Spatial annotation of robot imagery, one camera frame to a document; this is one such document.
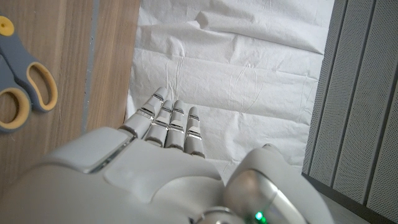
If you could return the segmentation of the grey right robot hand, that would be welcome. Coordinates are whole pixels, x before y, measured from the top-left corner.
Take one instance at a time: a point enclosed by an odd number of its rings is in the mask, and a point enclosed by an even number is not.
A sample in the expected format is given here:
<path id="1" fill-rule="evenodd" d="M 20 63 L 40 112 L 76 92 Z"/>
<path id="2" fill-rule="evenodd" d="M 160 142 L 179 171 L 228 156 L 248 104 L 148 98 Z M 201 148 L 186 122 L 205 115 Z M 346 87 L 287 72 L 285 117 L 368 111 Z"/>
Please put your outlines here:
<path id="1" fill-rule="evenodd" d="M 52 151 L 1 201 L 2 223 L 332 223 L 316 189 L 275 146 L 227 182 L 205 158 L 198 110 L 159 88 L 120 128 Z"/>

